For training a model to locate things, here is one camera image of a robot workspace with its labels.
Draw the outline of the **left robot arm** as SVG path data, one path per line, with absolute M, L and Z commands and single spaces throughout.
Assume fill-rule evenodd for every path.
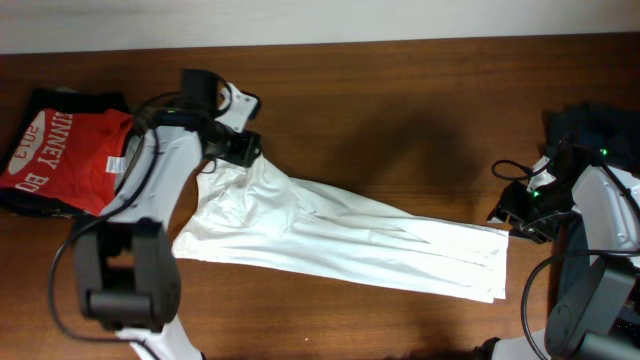
M 247 130 L 258 96 L 207 70 L 185 69 L 179 90 L 133 114 L 144 134 L 115 198 L 79 224 L 73 251 L 81 314 L 142 359 L 201 359 L 178 317 L 181 278 L 167 228 L 182 189 L 204 161 L 250 167 L 260 137 Z

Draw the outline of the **black garment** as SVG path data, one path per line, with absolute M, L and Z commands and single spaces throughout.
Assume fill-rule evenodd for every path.
M 1 174 L 7 168 L 9 158 L 17 149 L 29 124 L 39 111 L 46 108 L 73 114 L 99 114 L 108 109 L 114 109 L 130 115 L 125 99 L 119 92 L 93 95 L 37 88 L 32 91 L 18 132 L 11 140 L 8 153 L 1 160 Z M 3 189 L 2 187 L 1 207 L 13 213 L 35 217 L 76 217 L 89 214 L 57 199 Z

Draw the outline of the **white t-shirt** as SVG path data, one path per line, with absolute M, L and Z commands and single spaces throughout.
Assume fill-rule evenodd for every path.
M 503 230 L 416 216 L 287 176 L 264 157 L 218 161 L 197 177 L 198 205 L 178 258 L 271 268 L 491 303 L 506 296 Z

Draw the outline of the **grey garment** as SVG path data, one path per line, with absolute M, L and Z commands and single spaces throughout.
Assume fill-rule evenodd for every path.
M 116 175 L 114 194 L 117 195 L 124 181 L 129 176 L 130 168 L 135 164 L 139 157 L 139 148 L 144 143 L 144 135 L 135 131 L 130 131 L 124 142 L 122 157 L 124 158 L 124 171 Z

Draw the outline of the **red printed t-shirt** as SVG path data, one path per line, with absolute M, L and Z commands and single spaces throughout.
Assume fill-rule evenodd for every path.
M 39 111 L 1 174 L 1 187 L 60 200 L 98 215 L 114 199 L 132 117 Z

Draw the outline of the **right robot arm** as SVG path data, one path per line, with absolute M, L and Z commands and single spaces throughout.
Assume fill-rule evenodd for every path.
M 639 179 L 605 147 L 559 144 L 508 186 L 489 222 L 550 242 L 575 220 L 583 234 L 538 264 L 520 303 L 524 335 L 487 340 L 477 359 L 636 359 L 639 356 Z M 559 264 L 562 291 L 543 331 L 532 332 L 528 300 L 537 276 Z

